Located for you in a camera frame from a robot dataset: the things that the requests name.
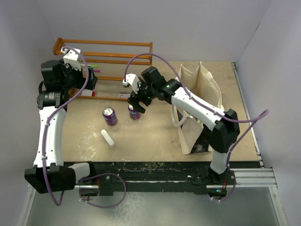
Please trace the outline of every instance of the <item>can top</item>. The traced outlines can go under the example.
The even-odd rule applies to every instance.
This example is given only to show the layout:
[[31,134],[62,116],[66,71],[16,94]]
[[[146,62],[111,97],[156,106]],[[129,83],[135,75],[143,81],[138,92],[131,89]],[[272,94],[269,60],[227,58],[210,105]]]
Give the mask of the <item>can top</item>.
[[109,116],[111,114],[113,114],[113,108],[111,107],[106,107],[104,110],[103,110],[103,115],[106,115],[106,116]]

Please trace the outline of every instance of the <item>gray wall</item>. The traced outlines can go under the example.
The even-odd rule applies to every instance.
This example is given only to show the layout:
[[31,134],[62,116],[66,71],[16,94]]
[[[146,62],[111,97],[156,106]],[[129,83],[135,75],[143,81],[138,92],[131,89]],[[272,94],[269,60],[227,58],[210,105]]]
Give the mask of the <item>gray wall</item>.
[[290,225],[301,222],[301,1],[273,0],[238,61],[238,76],[257,123],[262,158],[272,166]]
[[56,37],[152,41],[153,52],[169,60],[230,61],[242,55],[270,2],[39,0]]
[[16,225],[39,139],[40,64],[55,42],[36,0],[0,2],[0,219]]

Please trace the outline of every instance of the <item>white marker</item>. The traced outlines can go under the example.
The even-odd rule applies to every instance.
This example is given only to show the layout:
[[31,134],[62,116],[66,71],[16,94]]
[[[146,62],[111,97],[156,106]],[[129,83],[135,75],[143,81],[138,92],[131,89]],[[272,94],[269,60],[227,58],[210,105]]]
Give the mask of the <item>white marker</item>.
[[110,145],[110,147],[114,147],[115,143],[112,140],[112,138],[110,137],[110,135],[107,133],[107,131],[105,131],[104,129],[102,131],[100,131],[103,138],[108,142],[108,144]]

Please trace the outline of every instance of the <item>gray floor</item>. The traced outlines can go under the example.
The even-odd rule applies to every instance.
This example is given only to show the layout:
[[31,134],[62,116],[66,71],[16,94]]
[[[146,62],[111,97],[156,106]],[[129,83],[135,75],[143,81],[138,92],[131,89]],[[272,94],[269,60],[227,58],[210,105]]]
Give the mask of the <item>gray floor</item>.
[[[121,198],[96,197],[109,205]],[[211,202],[190,193],[128,193],[116,208],[99,209],[79,202],[78,189],[67,191],[60,207],[48,194],[36,194],[28,226],[277,226],[268,188],[237,188],[232,197]]]

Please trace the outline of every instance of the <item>purple soda can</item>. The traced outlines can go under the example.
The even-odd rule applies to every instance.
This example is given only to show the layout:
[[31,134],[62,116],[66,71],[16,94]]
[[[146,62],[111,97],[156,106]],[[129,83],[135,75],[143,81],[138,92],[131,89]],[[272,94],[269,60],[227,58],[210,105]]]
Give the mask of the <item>purple soda can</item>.
[[133,108],[133,106],[131,106],[131,105],[128,106],[128,111],[129,111],[129,113],[130,113],[131,119],[136,120],[136,119],[139,119],[140,116],[141,116],[141,113],[135,111],[134,108]]
[[109,126],[114,126],[116,125],[116,123],[118,122],[117,116],[115,114],[115,111],[113,108],[111,107],[106,107],[103,110],[103,117],[105,119],[105,122],[109,125]]

